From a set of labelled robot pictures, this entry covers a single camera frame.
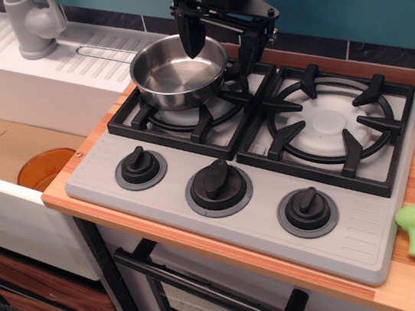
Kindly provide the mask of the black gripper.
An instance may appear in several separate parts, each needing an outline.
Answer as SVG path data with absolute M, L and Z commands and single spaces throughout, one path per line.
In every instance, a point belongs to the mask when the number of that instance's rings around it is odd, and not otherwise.
M 264 0 L 173 0 L 181 44 L 192 59 L 205 45 L 205 25 L 242 32 L 237 63 L 239 74 L 249 75 L 260 61 L 279 11 Z

